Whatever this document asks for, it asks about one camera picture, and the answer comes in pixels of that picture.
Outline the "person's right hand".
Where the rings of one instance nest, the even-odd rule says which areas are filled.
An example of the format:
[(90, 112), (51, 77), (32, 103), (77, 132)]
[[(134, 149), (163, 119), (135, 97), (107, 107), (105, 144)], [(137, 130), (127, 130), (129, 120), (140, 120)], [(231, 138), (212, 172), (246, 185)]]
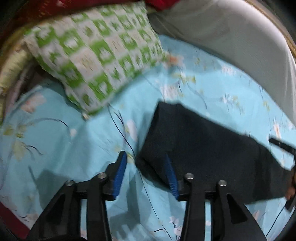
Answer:
[(295, 196), (295, 170), (291, 170), (291, 179), (287, 185), (287, 191), (285, 193), (286, 200), (290, 200)]

